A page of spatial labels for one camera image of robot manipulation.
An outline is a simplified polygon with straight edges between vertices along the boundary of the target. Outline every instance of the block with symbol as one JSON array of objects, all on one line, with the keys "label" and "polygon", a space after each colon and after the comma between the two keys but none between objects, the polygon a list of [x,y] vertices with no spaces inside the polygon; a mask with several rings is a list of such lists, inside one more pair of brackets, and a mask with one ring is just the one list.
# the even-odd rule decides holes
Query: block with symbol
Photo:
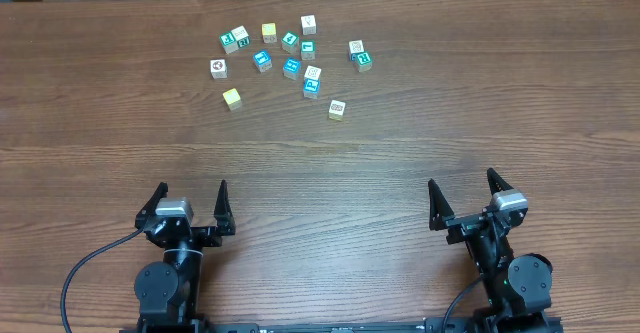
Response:
[{"label": "block with symbol", "polygon": [[307,71],[304,73],[304,80],[313,79],[319,81],[321,72],[322,69],[318,67],[308,66]]},{"label": "block with symbol", "polygon": [[284,71],[284,76],[289,79],[297,80],[298,76],[300,75],[301,65],[302,63],[300,63],[300,61],[297,61],[293,58],[287,59],[287,62],[284,64],[284,68],[282,68],[282,70]]},{"label": "block with symbol", "polygon": [[344,117],[346,104],[340,101],[331,101],[329,105],[329,118],[341,121]]},{"label": "block with symbol", "polygon": [[318,93],[320,93],[320,82],[315,79],[307,79],[304,81],[302,93],[306,98],[318,99]]},{"label": "block with symbol", "polygon": [[300,42],[300,56],[302,60],[314,60],[316,59],[316,42],[314,41],[301,41]]},{"label": "block with symbol", "polygon": [[231,32],[227,32],[220,36],[220,43],[222,44],[222,48],[224,48],[225,53],[233,53],[238,50],[238,42],[233,37]]},{"label": "block with symbol", "polygon": [[211,60],[211,76],[213,79],[227,78],[227,62],[224,59]]},{"label": "block with symbol", "polygon": [[264,40],[265,43],[278,42],[275,23],[265,23],[262,25],[262,40]]},{"label": "block with symbol", "polygon": [[271,63],[271,57],[267,51],[260,51],[253,55],[253,62],[258,67],[260,73],[264,73],[269,70],[273,64]]},{"label": "block with symbol", "polygon": [[364,44],[362,43],[362,41],[349,42],[349,60],[356,60],[356,55],[362,52],[364,52]]},{"label": "block with symbol", "polygon": [[282,37],[282,49],[286,50],[291,54],[296,54],[298,52],[298,48],[300,47],[300,38],[297,35],[287,32],[287,34]]},{"label": "block with symbol", "polygon": [[235,88],[222,93],[222,96],[224,97],[225,102],[227,102],[230,110],[236,110],[242,107],[240,94],[238,94],[238,91]]},{"label": "block with symbol", "polygon": [[244,29],[244,26],[232,29],[231,34],[233,34],[233,38],[238,42],[238,48],[246,47],[251,42],[249,39],[249,33]]},{"label": "block with symbol", "polygon": [[302,16],[300,20],[302,21],[303,35],[316,34],[316,16]]},{"label": "block with symbol", "polygon": [[356,67],[358,72],[364,72],[373,66],[373,58],[368,52],[362,52],[356,55]]}]

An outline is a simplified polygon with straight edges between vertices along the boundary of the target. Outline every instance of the printed symbol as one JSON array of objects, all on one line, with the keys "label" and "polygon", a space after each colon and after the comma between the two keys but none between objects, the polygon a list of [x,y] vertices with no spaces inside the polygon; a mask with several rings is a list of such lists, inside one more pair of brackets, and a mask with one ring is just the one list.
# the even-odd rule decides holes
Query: printed symbol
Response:
[{"label": "printed symbol", "polygon": [[293,42],[295,42],[295,41],[296,41],[296,37],[295,37],[294,35],[292,35],[292,34],[287,34],[287,35],[284,37],[284,41],[285,41],[285,42],[287,42],[287,43],[289,43],[289,44],[293,44]]},{"label": "printed symbol", "polygon": [[315,92],[318,90],[318,82],[314,80],[307,80],[305,88],[309,91]]},{"label": "printed symbol", "polygon": [[231,37],[231,34],[225,34],[222,36],[222,43],[224,44],[230,44],[233,43],[233,38]]},{"label": "printed symbol", "polygon": [[360,62],[360,64],[368,64],[371,63],[371,58],[369,58],[368,54],[360,54],[358,55],[358,62]]},{"label": "printed symbol", "polygon": [[260,53],[256,54],[256,61],[258,62],[258,64],[265,63],[268,60],[269,60],[269,57],[267,56],[266,53],[260,52]]}]

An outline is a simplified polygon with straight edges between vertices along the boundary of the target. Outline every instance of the yellow block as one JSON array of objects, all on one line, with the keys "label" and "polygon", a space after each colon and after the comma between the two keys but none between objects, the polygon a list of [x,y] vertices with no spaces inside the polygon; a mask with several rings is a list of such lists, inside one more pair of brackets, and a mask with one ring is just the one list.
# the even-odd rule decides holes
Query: yellow block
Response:
[{"label": "yellow block", "polygon": [[222,93],[222,96],[224,97],[224,100],[227,102],[227,105],[231,110],[240,108],[240,106],[242,105],[240,94],[238,94],[238,91],[235,88]]},{"label": "yellow block", "polygon": [[276,24],[275,23],[266,23],[262,25],[262,35],[270,36],[276,34]]}]

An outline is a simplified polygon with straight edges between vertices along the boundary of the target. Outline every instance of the toy block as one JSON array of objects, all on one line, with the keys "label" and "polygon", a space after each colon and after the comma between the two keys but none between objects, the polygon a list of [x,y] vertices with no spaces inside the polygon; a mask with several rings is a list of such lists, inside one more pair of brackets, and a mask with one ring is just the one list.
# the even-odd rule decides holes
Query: toy block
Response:
[{"label": "toy block", "polygon": [[302,60],[314,60],[316,59],[316,42],[314,41],[301,41],[300,42],[300,56]]},{"label": "toy block", "polygon": [[349,60],[356,60],[356,55],[358,53],[364,52],[364,44],[362,41],[351,41],[349,42]]},{"label": "toy block", "polygon": [[358,72],[368,71],[372,66],[373,58],[371,58],[371,55],[369,55],[368,52],[362,52],[356,55],[356,67],[358,68]]},{"label": "toy block", "polygon": [[304,73],[304,80],[307,79],[313,79],[313,80],[320,80],[320,73],[322,72],[322,69],[314,67],[314,66],[308,66],[307,67],[307,71]]},{"label": "toy block", "polygon": [[329,118],[335,120],[342,120],[344,116],[344,109],[346,104],[340,101],[331,101],[331,105],[329,106]]},{"label": "toy block", "polygon": [[244,26],[232,29],[231,34],[233,34],[233,37],[238,42],[238,48],[246,47],[251,42],[249,39],[249,33],[244,29]]},{"label": "toy block", "polygon": [[235,88],[222,93],[222,96],[224,97],[225,102],[227,102],[230,110],[236,110],[242,107],[240,94],[238,94],[238,91]]},{"label": "toy block", "polygon": [[320,93],[320,82],[315,79],[307,79],[304,81],[304,89],[302,90],[305,98],[318,99]]},{"label": "toy block", "polygon": [[233,37],[231,32],[227,32],[220,36],[220,43],[222,44],[222,48],[225,53],[233,53],[238,50],[238,42]]},{"label": "toy block", "polygon": [[302,16],[300,20],[302,21],[303,35],[316,34],[316,16]]},{"label": "toy block", "polygon": [[297,61],[293,58],[287,59],[287,62],[284,64],[284,68],[282,68],[282,70],[284,71],[284,76],[289,79],[297,80],[298,76],[300,75],[301,65],[302,63],[300,63],[300,61]]},{"label": "toy block", "polygon": [[291,54],[296,54],[298,52],[298,48],[300,47],[300,38],[297,35],[287,32],[287,34],[282,37],[282,49],[286,50]]},{"label": "toy block", "polygon": [[275,23],[266,23],[262,25],[262,40],[264,40],[265,43],[278,42]]},{"label": "toy block", "polygon": [[256,64],[256,67],[258,67],[260,73],[266,72],[273,66],[271,63],[271,57],[266,50],[254,54],[253,62]]},{"label": "toy block", "polygon": [[227,78],[227,62],[224,59],[211,60],[211,76],[213,79]]}]

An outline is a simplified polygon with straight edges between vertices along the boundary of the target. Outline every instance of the cube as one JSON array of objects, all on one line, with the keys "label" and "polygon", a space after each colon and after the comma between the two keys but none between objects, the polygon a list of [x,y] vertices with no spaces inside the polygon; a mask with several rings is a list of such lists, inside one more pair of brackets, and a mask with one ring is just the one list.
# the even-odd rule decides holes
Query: cube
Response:
[{"label": "cube", "polygon": [[222,96],[224,97],[225,102],[227,102],[230,110],[236,110],[242,107],[240,94],[238,94],[238,91],[235,88],[222,93]]},{"label": "cube", "polygon": [[291,54],[296,54],[298,52],[298,47],[300,46],[300,39],[297,35],[287,32],[287,34],[282,37],[282,49],[286,50]]},{"label": "cube", "polygon": [[240,26],[238,28],[232,29],[231,34],[238,42],[238,48],[246,47],[249,45],[249,33],[244,29],[244,26]]},{"label": "cube", "polygon": [[303,35],[316,34],[316,16],[302,16],[300,20],[302,21]]},{"label": "cube", "polygon": [[349,42],[349,60],[356,60],[356,55],[358,53],[364,52],[364,44],[362,41],[351,41]]},{"label": "cube", "polygon": [[275,23],[266,23],[262,25],[262,40],[264,40],[265,43],[278,42]]},{"label": "cube", "polygon": [[300,61],[297,61],[293,58],[287,59],[287,62],[284,64],[284,68],[282,68],[282,70],[284,71],[284,76],[289,79],[297,80],[298,76],[300,75],[301,65],[302,63],[300,63]]},{"label": "cube", "polygon": [[224,59],[211,60],[211,76],[213,79],[227,78],[227,62]]},{"label": "cube", "polygon": [[233,53],[238,50],[238,42],[233,37],[233,34],[231,34],[231,32],[227,32],[221,35],[220,43],[222,44],[222,48],[227,54]]},{"label": "cube", "polygon": [[358,68],[358,72],[368,71],[371,69],[371,66],[373,66],[373,58],[371,58],[368,52],[362,52],[356,55],[356,68]]},{"label": "cube", "polygon": [[314,67],[314,66],[308,66],[307,67],[307,71],[304,73],[304,80],[306,81],[307,79],[313,79],[313,80],[320,80],[320,73],[322,72],[322,69]]},{"label": "cube", "polygon": [[301,41],[300,42],[300,56],[302,60],[316,59],[316,42],[314,41]]},{"label": "cube", "polygon": [[340,101],[331,101],[331,105],[329,106],[329,118],[335,120],[342,120],[344,116],[344,109],[346,104]]},{"label": "cube", "polygon": [[273,64],[271,63],[271,57],[266,50],[254,54],[253,63],[256,64],[256,67],[258,67],[260,73],[266,72],[273,66]]},{"label": "cube", "polygon": [[304,81],[302,93],[305,98],[318,99],[318,93],[320,93],[320,82],[315,79],[307,79]]}]

